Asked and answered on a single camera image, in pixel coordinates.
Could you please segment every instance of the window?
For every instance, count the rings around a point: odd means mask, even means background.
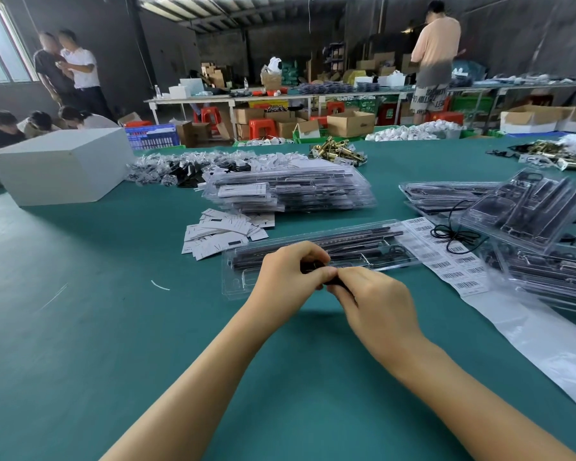
[[[32,62],[4,5],[0,3],[0,83],[35,80],[38,80],[38,76],[34,72]]]

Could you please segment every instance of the barcode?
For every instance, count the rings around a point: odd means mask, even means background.
[[[443,269],[444,267],[449,267],[450,266],[450,262],[439,262],[439,263],[434,263],[431,265],[432,269]]]
[[[459,277],[464,277],[465,274],[463,274],[462,271],[451,271],[450,273],[443,273],[441,274],[441,277],[443,279],[457,279]]]
[[[480,286],[480,284],[477,281],[463,281],[462,283],[455,283],[454,286],[472,287],[472,286]]]
[[[473,262],[475,260],[476,258],[473,255],[469,255],[467,257],[460,257],[459,259],[456,259],[458,263]]]

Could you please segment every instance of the patterned shorts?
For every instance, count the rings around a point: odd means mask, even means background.
[[[444,100],[448,95],[449,84],[416,87],[412,96],[410,110],[416,114],[424,115],[427,111],[441,111],[444,109]]]

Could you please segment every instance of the black hair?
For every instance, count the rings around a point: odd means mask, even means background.
[[[30,113],[30,122],[41,131],[51,131],[53,122],[49,113],[35,111]]]
[[[8,110],[0,110],[0,126],[17,124],[17,118]]]
[[[87,111],[79,111],[75,107],[62,107],[59,111],[59,116],[67,121],[83,121],[85,118],[92,116],[92,113]]]
[[[59,36],[68,37],[73,42],[77,43],[77,35],[70,29],[62,29],[58,31]]]
[[[47,32],[46,30],[41,30],[41,31],[38,33],[38,36],[39,36],[39,37],[40,37],[40,36],[47,36],[47,37],[51,37],[51,38],[54,39],[54,40],[56,39],[56,37],[55,37],[51,32]]]
[[[429,3],[429,8],[427,8],[428,13],[444,13],[446,11],[446,5],[441,0],[433,0]]]

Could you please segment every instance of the workbench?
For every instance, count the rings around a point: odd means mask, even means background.
[[[471,87],[453,87],[448,90],[450,95],[455,93],[461,92],[471,92],[477,93],[478,98],[476,100],[476,106],[474,110],[478,110],[480,106],[480,101],[482,100],[482,95],[485,92],[494,91],[494,100],[492,103],[491,110],[489,111],[486,121],[484,122],[484,130],[488,129],[488,122],[491,118],[491,113],[497,106],[500,97],[503,97],[507,94],[509,90],[535,90],[535,89],[549,89],[549,88],[575,88],[576,89],[576,81],[574,82],[557,82],[555,84],[528,84],[528,85],[508,85],[508,84],[489,84],[486,86],[479,86],[474,85]],[[386,88],[380,92],[346,92],[346,93],[332,93],[332,94],[282,94],[279,96],[249,96],[249,97],[231,97],[230,95],[209,95],[209,96],[193,96],[191,98],[186,99],[171,99],[171,98],[152,98],[150,100],[145,100],[145,103],[149,105],[150,110],[154,115],[154,120],[156,124],[160,124],[158,121],[158,105],[181,105],[181,111],[184,115],[184,120],[188,121],[188,118],[185,114],[184,105],[191,104],[191,103],[209,103],[209,104],[218,104],[218,103],[227,103],[228,108],[230,111],[230,121],[233,127],[233,136],[237,135],[237,127],[235,123],[235,113],[233,111],[234,107],[237,103],[256,103],[260,101],[268,101],[268,100],[307,100],[307,113],[308,118],[311,118],[311,101],[314,98],[318,99],[318,103],[322,104],[325,103],[329,98],[334,99],[335,97],[340,96],[373,96],[375,98],[375,109],[378,109],[380,105],[380,100],[382,97],[386,96],[397,96],[397,110],[401,108],[401,102],[403,100],[408,100],[408,97],[414,93],[414,86],[407,85],[401,87],[390,87]],[[576,96],[574,97],[572,104],[576,106]],[[322,113],[322,107],[318,107],[318,116]],[[398,118],[399,113],[395,113],[395,122],[394,124],[398,125]],[[474,124],[474,120],[476,119],[476,113],[471,117],[470,121],[466,121],[468,128],[472,128]]]
[[[413,218],[398,183],[507,179],[522,165],[484,152],[526,141],[357,142],[378,207],[277,214],[270,237]],[[191,189],[129,182],[95,203],[25,209],[0,192],[0,460],[99,458],[238,310],[221,294],[220,256],[180,254],[209,207]],[[576,451],[576,404],[486,318],[423,265],[387,273],[412,291],[430,340]],[[205,456],[229,459],[470,457],[320,291],[243,377]]]

